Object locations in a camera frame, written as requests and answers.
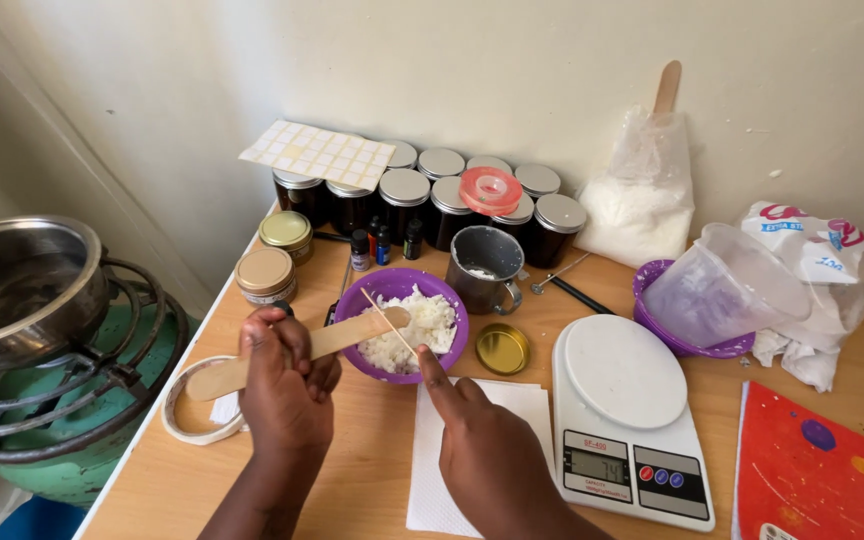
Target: plastic bag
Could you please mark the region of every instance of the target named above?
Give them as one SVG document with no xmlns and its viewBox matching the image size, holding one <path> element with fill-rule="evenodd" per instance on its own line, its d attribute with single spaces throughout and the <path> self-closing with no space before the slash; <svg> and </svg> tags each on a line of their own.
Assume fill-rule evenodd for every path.
<svg viewBox="0 0 864 540">
<path fill-rule="evenodd" d="M 632 268 L 678 259 L 695 211 L 682 114 L 629 110 L 608 169 L 576 199 L 589 218 L 575 239 L 579 249 Z"/>
<path fill-rule="evenodd" d="M 755 357 L 768 366 L 784 353 L 786 371 L 820 392 L 832 390 L 842 344 L 864 318 L 864 234 L 844 219 L 765 201 L 753 204 L 738 226 L 808 285 L 812 303 L 808 319 L 771 328 L 788 341 L 758 335 Z"/>
</svg>

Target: purple bowl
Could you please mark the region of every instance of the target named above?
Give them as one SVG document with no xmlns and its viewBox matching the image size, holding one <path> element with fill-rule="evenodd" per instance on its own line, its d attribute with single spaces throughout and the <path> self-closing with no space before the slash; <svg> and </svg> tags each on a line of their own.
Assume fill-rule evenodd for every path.
<svg viewBox="0 0 864 540">
<path fill-rule="evenodd" d="M 635 277 L 631 280 L 631 292 L 635 295 L 635 308 L 632 309 L 631 318 L 636 323 L 652 331 L 652 334 L 658 336 L 662 340 L 672 354 L 676 357 L 709 357 L 711 359 L 734 359 L 742 356 L 752 349 L 752 344 L 756 341 L 756 333 L 749 332 L 745 335 L 723 341 L 718 345 L 711 347 L 696 347 L 672 335 L 670 331 L 665 329 L 656 321 L 645 307 L 645 302 L 642 301 L 642 291 L 647 289 L 652 283 L 662 276 L 666 269 L 675 260 L 660 259 L 646 262 L 635 272 Z"/>
<path fill-rule="evenodd" d="M 441 364 L 442 369 L 448 370 L 452 364 L 459 360 L 462 350 L 466 348 L 466 342 L 469 341 L 469 313 L 466 313 L 466 307 L 462 304 L 462 300 L 459 300 L 459 295 L 437 276 L 411 268 L 376 270 L 355 281 L 342 294 L 339 304 L 335 307 L 335 322 L 361 315 L 363 310 L 371 306 L 369 300 L 359 290 L 361 288 L 365 288 L 373 300 L 378 299 L 380 294 L 383 299 L 388 300 L 411 295 L 414 285 L 418 285 L 419 292 L 425 296 L 442 295 L 455 308 L 455 326 L 457 329 L 455 339 L 452 341 L 452 348 L 445 354 L 438 356 L 438 363 Z M 396 385 L 414 385 L 423 381 L 423 374 L 421 373 L 399 374 L 379 369 L 366 362 L 356 345 L 342 349 L 342 353 L 352 365 L 359 368 L 359 371 L 379 381 L 395 383 Z"/>
</svg>

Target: plastic measuring jug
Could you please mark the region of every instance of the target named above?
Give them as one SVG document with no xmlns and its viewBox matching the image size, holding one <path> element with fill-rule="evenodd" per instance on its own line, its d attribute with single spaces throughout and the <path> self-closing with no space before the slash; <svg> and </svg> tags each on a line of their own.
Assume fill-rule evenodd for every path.
<svg viewBox="0 0 864 540">
<path fill-rule="evenodd" d="M 804 321 L 812 311 L 806 287 L 772 251 L 723 223 L 703 227 L 642 301 L 658 324 L 696 347 Z"/>
</svg>

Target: digital kitchen scale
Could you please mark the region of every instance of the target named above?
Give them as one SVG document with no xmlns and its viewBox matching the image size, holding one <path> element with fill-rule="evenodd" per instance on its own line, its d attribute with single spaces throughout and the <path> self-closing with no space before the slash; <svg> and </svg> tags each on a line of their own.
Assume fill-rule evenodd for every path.
<svg viewBox="0 0 864 540">
<path fill-rule="evenodd" d="M 556 484 L 570 503 L 707 533 L 709 474 L 678 359 L 617 315 L 574 321 L 552 351 Z"/>
</svg>

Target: masking tape roll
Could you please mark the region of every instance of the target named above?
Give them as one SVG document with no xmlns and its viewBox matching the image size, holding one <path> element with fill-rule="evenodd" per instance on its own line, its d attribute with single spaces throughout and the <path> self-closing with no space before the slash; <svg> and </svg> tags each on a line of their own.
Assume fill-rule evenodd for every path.
<svg viewBox="0 0 864 540">
<path fill-rule="evenodd" d="M 176 423 L 176 401 L 179 399 L 179 395 L 182 394 L 183 390 L 186 389 L 189 377 L 199 370 L 206 369 L 212 365 L 220 364 L 234 358 L 235 356 L 229 355 L 210 356 L 209 358 L 199 360 L 190 365 L 178 376 L 178 378 L 175 379 L 174 384 L 168 390 L 169 393 L 165 398 L 165 403 L 162 405 L 162 425 L 165 426 L 165 431 L 168 432 L 170 436 L 173 436 L 183 443 L 205 446 L 230 437 L 242 428 L 246 423 L 246 419 L 242 416 L 241 411 L 233 416 L 228 423 L 203 433 L 189 433 L 188 431 L 183 431 Z"/>
</svg>

